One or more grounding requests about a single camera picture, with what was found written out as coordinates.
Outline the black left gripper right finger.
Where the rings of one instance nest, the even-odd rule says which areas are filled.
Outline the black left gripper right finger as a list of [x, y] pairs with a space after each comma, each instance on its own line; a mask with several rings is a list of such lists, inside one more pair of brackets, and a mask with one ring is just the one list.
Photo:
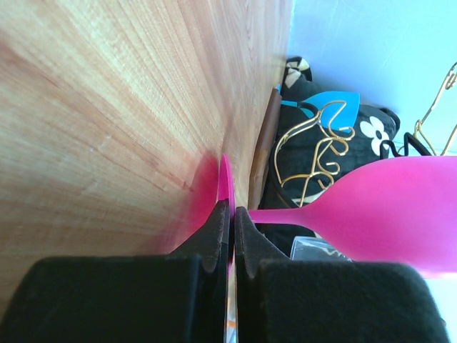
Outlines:
[[240, 342], [447, 342], [429, 288], [403, 264], [294, 261], [234, 217]]

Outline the black floral blanket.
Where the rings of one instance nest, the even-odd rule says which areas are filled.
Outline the black floral blanket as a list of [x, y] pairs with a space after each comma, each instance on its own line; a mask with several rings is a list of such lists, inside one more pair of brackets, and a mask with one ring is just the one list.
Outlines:
[[[326, 90], [312, 79], [311, 67], [299, 56], [287, 60], [281, 100], [303, 101]], [[268, 175], [259, 209], [296, 208], [317, 200], [341, 177], [388, 156], [387, 140], [400, 129], [400, 119], [387, 108], [360, 104], [349, 133], [321, 126], [321, 112], [303, 103], [313, 116], [280, 106], [278, 128], [268, 157]]]

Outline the gold wire glass rack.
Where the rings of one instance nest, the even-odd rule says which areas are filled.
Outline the gold wire glass rack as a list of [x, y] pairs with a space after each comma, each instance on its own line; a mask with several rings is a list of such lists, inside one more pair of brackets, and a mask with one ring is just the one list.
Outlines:
[[359, 94], [326, 91], [312, 79], [303, 57], [287, 60], [273, 90], [250, 175], [248, 207], [295, 208], [317, 199], [354, 169], [389, 157], [443, 156], [423, 131], [428, 116], [396, 144], [400, 119], [387, 108], [362, 105]]

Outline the pink wine glass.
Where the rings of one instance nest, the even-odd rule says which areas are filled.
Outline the pink wine glass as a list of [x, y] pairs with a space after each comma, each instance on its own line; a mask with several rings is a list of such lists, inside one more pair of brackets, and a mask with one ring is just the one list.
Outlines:
[[304, 207], [257, 209], [259, 224], [306, 227], [357, 262], [456, 276], [456, 157], [401, 156], [359, 167]]

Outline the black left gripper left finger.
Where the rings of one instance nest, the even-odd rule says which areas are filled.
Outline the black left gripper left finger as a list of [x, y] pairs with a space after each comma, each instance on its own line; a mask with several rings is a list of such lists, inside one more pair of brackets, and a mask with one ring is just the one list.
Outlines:
[[230, 208], [170, 254], [48, 257], [22, 279], [3, 342], [224, 342]]

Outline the blue wine glass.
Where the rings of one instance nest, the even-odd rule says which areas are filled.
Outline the blue wine glass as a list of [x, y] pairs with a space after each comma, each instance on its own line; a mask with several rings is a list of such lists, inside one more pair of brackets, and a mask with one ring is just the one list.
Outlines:
[[299, 109], [310, 119], [313, 112], [305, 109], [303, 103], [315, 106], [321, 112], [321, 126], [333, 131], [349, 133], [354, 127], [361, 104], [359, 93], [351, 91], [324, 91], [309, 96], [303, 101], [282, 100], [287, 109]]

